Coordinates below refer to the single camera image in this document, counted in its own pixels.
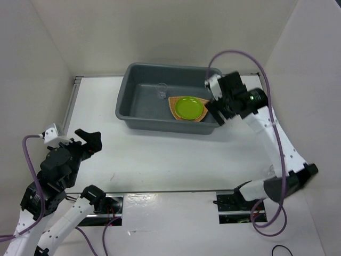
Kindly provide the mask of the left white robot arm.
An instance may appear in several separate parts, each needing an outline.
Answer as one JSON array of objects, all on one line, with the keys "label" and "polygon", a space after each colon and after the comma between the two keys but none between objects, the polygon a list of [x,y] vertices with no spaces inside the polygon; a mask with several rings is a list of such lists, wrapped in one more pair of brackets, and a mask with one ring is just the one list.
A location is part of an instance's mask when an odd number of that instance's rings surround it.
[{"label": "left white robot arm", "polygon": [[[14,234],[1,236],[1,242],[9,243],[5,255],[53,255],[88,214],[105,209],[105,192],[89,185],[71,209],[47,228],[59,204],[67,197],[66,189],[75,185],[81,162],[102,150],[100,132],[77,129],[75,134],[81,140],[67,138],[51,127],[41,134],[23,138],[22,148],[33,182],[26,188],[20,203]],[[31,138],[43,139],[49,150],[39,172],[35,172],[27,149],[27,140]]]}]

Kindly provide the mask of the green round plate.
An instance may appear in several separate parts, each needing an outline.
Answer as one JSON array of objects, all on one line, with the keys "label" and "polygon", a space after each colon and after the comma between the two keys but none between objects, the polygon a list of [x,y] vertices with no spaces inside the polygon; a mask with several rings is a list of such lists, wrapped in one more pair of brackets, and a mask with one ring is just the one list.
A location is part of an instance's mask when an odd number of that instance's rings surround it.
[{"label": "green round plate", "polygon": [[195,120],[204,112],[203,103],[196,97],[180,97],[174,106],[175,113],[184,120]]}]

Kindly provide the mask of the clear plastic cup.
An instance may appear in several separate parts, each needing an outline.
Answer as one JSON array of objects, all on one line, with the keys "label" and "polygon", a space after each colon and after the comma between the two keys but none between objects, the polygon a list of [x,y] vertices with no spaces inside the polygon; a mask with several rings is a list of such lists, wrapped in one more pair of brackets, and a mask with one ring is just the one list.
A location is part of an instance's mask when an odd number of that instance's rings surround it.
[{"label": "clear plastic cup", "polygon": [[156,85],[158,99],[166,99],[167,97],[167,84],[159,83]]},{"label": "clear plastic cup", "polygon": [[275,176],[276,176],[276,174],[275,174],[273,165],[270,165],[269,167],[265,168],[262,171],[262,177],[264,179],[272,178],[272,177],[275,177]]}]

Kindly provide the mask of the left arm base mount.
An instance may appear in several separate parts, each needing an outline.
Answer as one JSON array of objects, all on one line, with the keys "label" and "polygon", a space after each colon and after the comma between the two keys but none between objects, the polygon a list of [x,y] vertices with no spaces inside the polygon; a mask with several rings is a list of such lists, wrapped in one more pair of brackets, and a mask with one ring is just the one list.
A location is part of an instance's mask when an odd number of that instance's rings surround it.
[{"label": "left arm base mount", "polygon": [[85,195],[88,201],[95,201],[95,210],[88,214],[77,226],[78,227],[104,227],[114,218],[111,226],[122,225],[123,197],[109,196],[106,198],[95,199],[95,195]]}]

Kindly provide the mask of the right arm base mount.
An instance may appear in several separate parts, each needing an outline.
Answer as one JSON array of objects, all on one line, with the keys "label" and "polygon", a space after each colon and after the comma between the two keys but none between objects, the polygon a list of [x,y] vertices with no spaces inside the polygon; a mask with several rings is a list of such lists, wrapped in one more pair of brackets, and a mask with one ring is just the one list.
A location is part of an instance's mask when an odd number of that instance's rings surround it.
[{"label": "right arm base mount", "polygon": [[264,203],[260,203],[254,212],[253,206],[258,200],[245,201],[234,194],[232,190],[217,191],[213,204],[217,206],[220,224],[251,223],[252,214],[256,222],[267,222]]}]

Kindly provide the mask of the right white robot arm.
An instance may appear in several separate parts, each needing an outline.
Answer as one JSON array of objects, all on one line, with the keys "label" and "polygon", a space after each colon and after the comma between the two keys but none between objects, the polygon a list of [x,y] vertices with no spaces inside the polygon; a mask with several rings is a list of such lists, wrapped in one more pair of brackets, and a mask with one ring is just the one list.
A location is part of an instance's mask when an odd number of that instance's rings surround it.
[{"label": "right white robot arm", "polygon": [[289,141],[261,88],[248,90],[237,71],[214,74],[205,87],[213,96],[205,107],[218,124],[240,116],[257,135],[273,167],[268,178],[247,181],[234,189],[235,207],[244,210],[252,201],[265,198],[280,203],[317,175],[317,166],[309,164]]}]

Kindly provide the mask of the orange woven triangular plate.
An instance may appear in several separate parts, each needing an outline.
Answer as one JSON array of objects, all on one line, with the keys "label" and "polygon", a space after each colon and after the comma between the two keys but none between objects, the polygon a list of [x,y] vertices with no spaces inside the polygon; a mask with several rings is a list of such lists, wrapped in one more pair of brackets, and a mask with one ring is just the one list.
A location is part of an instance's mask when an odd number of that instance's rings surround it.
[{"label": "orange woven triangular plate", "polygon": [[[188,121],[188,120],[184,120],[180,117],[177,116],[177,114],[175,113],[175,109],[174,109],[174,106],[175,106],[175,103],[177,102],[177,100],[180,98],[180,97],[187,97],[187,96],[178,96],[178,97],[169,97],[168,98],[168,104],[169,104],[169,108],[170,108],[170,112],[172,113],[173,117],[176,119],[176,120],[181,120],[181,121]],[[201,122],[205,116],[207,115],[208,113],[208,110],[206,109],[205,107],[205,104],[208,103],[208,100],[206,99],[202,99],[202,98],[198,98],[204,105],[204,112],[201,114],[201,116],[195,120],[191,120],[193,122]]]}]

